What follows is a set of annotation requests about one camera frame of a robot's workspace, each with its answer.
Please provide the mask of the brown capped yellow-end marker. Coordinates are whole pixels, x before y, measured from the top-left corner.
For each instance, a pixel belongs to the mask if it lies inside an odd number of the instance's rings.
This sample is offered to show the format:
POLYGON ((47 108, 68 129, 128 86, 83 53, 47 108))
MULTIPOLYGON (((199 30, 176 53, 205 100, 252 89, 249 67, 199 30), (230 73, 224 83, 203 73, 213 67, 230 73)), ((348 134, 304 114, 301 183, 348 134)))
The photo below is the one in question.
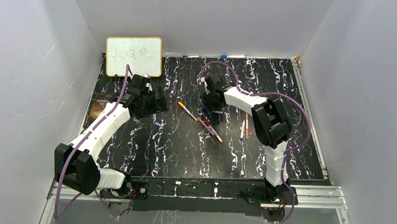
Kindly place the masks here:
POLYGON ((213 128, 213 126, 212 126, 207 120, 203 119, 203 121, 205 122, 205 124, 207 124, 207 125, 211 128, 211 130, 214 132, 214 136, 218 139, 218 141, 219 141, 220 143, 222 143, 223 140, 222 140, 221 137, 217 134, 217 132, 215 131, 215 129, 213 128))

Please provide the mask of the yellow capped marker pen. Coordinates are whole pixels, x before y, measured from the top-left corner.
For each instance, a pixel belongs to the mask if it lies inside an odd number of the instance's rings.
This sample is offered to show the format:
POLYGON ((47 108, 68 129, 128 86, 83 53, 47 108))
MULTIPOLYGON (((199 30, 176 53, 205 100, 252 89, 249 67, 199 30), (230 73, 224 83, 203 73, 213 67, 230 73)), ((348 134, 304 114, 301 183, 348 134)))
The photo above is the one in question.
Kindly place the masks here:
POLYGON ((178 104, 183 108, 183 110, 184 110, 195 122, 197 122, 197 118, 192 114, 192 112, 191 112, 189 109, 186 108, 186 106, 185 106, 181 101, 179 101, 178 104))

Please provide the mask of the pink translucent pen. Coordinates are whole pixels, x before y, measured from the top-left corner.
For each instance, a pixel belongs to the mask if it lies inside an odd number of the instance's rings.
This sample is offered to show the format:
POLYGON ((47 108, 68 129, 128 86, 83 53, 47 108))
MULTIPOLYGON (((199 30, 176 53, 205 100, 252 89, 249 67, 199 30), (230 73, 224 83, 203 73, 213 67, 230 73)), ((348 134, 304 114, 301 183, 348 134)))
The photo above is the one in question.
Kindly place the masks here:
POLYGON ((204 128, 205 128, 211 135, 214 135, 214 132, 211 130, 211 128, 210 128, 207 124, 205 124, 205 122, 204 122, 202 119, 197 118, 197 121, 198 121, 201 125, 203 125, 204 128))

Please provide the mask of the orange red pen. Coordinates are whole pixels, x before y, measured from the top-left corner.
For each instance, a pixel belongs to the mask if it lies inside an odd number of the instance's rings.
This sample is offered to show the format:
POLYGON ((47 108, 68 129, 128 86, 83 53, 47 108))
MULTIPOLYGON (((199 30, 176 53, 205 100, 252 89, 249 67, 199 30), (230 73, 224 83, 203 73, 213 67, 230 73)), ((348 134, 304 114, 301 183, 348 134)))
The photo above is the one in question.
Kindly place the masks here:
POLYGON ((244 137, 245 137, 245 140, 247 140, 248 136, 249 136, 249 121, 248 121, 248 119, 249 119, 249 114, 246 113, 245 114, 245 119, 244 119, 244 137))

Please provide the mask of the light blue capped marker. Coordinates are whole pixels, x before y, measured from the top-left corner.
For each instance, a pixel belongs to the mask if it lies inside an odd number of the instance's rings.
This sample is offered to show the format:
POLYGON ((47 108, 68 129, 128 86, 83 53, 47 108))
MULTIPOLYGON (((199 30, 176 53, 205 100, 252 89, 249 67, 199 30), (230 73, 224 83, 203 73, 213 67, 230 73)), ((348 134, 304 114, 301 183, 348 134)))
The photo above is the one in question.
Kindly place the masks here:
POLYGON ((245 120, 242 121, 241 131, 240 131, 240 141, 244 139, 244 132, 245 132, 245 120))

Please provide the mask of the blue capped whiteboard marker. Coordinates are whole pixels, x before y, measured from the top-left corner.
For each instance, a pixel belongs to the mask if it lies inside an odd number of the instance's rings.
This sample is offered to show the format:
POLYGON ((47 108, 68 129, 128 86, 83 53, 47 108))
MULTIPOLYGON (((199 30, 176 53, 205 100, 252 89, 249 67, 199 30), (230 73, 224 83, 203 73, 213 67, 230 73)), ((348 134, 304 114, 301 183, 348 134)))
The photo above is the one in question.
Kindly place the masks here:
POLYGON ((229 59, 238 59, 238 58, 245 59, 246 56, 240 55, 240 54, 234 54, 234 55, 223 54, 223 55, 221 55, 221 58, 224 58, 224 59, 227 59, 227 58, 229 58, 229 59))

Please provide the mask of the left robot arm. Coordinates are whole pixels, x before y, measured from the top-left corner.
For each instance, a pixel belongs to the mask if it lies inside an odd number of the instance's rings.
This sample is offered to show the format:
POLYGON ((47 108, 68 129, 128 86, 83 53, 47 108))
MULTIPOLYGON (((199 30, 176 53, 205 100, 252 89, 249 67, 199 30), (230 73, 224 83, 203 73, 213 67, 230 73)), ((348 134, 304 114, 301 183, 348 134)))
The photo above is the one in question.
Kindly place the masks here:
POLYGON ((129 196, 130 174, 118 169, 101 169, 96 161, 112 136, 131 118, 139 120, 168 109, 163 87, 154 87, 151 82, 146 76, 133 75, 121 91, 110 96, 104 110, 80 136, 55 148, 58 183, 84 195, 112 189, 118 197, 129 196))

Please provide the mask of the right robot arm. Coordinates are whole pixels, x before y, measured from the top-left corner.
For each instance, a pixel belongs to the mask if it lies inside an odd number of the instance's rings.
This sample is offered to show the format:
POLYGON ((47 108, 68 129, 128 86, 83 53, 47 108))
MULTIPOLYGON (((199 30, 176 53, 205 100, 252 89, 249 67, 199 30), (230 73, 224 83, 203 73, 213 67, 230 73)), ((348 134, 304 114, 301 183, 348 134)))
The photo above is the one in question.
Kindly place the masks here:
POLYGON ((255 134, 265 152, 266 175, 265 188, 260 192, 248 192, 247 195, 259 196, 272 203, 281 201, 288 189, 285 151, 292 131, 282 103, 242 91, 219 75, 202 77, 199 89, 208 109, 221 110, 233 106, 252 117, 255 134))

